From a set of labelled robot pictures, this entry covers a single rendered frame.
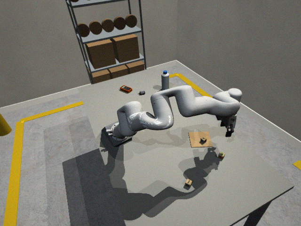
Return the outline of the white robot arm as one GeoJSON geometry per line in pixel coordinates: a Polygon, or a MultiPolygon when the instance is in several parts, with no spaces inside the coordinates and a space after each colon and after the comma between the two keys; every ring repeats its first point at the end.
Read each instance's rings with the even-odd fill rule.
{"type": "Polygon", "coordinates": [[[235,115],[240,109],[242,92],[239,89],[229,89],[211,97],[195,97],[189,85],[178,86],[151,95],[150,100],[154,116],[143,111],[138,101],[126,103],[117,110],[119,123],[106,130],[109,136],[117,141],[135,135],[144,129],[164,130],[173,126],[174,116],[169,97],[175,97],[180,114],[192,117],[201,114],[215,115],[217,120],[223,116],[235,115]]]}

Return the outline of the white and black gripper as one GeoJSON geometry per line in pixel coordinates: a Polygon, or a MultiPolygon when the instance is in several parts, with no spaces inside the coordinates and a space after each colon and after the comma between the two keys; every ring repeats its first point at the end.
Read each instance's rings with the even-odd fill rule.
{"type": "Polygon", "coordinates": [[[235,115],[223,116],[221,120],[221,127],[226,127],[227,132],[225,137],[231,137],[231,134],[234,132],[234,128],[236,125],[237,113],[235,115]],[[229,128],[230,127],[230,128],[229,128]],[[231,131],[229,131],[231,129],[231,131]]]}

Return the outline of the tan flat mat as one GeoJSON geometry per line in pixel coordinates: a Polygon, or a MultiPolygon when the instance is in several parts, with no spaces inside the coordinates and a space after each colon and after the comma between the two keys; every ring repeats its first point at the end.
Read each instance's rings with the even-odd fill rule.
{"type": "Polygon", "coordinates": [[[189,132],[191,147],[213,147],[208,131],[205,132],[189,132]],[[205,143],[200,141],[202,137],[207,138],[205,143]]]}

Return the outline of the white bottle with blue cap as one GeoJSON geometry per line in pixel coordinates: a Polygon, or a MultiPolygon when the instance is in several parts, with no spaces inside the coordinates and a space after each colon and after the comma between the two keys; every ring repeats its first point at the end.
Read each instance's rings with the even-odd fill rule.
{"type": "Polygon", "coordinates": [[[167,71],[163,71],[161,75],[162,80],[162,90],[169,89],[169,73],[167,71]]]}

